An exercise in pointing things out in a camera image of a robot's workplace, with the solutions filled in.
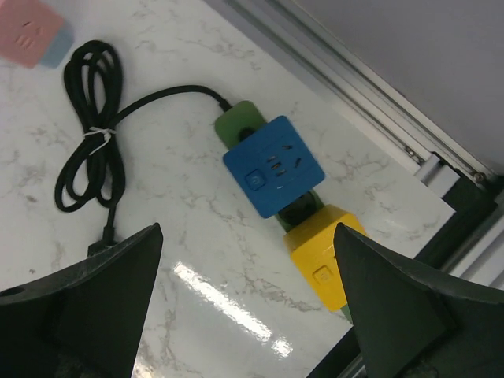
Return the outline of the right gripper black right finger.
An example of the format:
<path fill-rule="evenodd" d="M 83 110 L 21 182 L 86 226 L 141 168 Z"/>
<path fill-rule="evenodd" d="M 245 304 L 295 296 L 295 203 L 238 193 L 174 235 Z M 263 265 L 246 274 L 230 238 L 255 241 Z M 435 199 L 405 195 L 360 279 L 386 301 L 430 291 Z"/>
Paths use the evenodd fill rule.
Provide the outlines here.
<path fill-rule="evenodd" d="M 369 377 L 501 377 L 503 292 L 338 224 L 335 259 Z"/>

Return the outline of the yellow cube socket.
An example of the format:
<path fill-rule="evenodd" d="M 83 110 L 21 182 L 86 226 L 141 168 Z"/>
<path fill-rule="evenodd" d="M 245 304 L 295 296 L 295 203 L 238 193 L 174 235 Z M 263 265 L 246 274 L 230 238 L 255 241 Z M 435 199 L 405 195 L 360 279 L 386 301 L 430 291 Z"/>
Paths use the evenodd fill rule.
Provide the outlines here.
<path fill-rule="evenodd" d="M 347 304 L 333 244 L 338 224 L 366 234 L 354 214 L 326 205 L 293 227 L 283 238 L 291 260 L 330 311 L 338 311 Z"/>

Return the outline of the blue cube socket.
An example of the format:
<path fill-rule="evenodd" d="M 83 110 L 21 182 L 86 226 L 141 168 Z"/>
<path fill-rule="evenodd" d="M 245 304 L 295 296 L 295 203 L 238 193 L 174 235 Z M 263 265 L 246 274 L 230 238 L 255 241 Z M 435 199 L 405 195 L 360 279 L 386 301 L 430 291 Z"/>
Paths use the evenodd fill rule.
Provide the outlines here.
<path fill-rule="evenodd" d="M 223 162 L 267 219 L 321 183 L 325 174 L 294 125 L 279 116 L 231 148 Z"/>

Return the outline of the green power strip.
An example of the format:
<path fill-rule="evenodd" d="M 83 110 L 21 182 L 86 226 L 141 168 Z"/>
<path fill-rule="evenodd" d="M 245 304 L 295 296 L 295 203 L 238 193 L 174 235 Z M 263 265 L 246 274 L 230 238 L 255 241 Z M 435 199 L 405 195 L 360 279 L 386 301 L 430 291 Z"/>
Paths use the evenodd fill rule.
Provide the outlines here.
<path fill-rule="evenodd" d="M 270 121 L 261 115 L 254 103 L 242 101 L 227 108 L 223 115 L 216 119 L 215 131 L 228 152 L 268 122 Z M 272 216 L 279 221 L 286 234 L 326 206 L 314 188 Z M 340 311 L 346 318 L 351 317 L 347 304 Z"/>

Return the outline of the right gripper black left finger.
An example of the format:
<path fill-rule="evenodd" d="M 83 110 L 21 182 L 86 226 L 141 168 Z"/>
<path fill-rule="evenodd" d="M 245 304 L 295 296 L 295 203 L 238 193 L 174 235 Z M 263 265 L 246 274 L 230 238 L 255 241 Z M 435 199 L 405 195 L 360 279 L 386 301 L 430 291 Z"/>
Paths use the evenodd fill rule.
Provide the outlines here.
<path fill-rule="evenodd" d="M 3 377 L 130 377 L 161 260 L 152 224 L 1 293 Z"/>

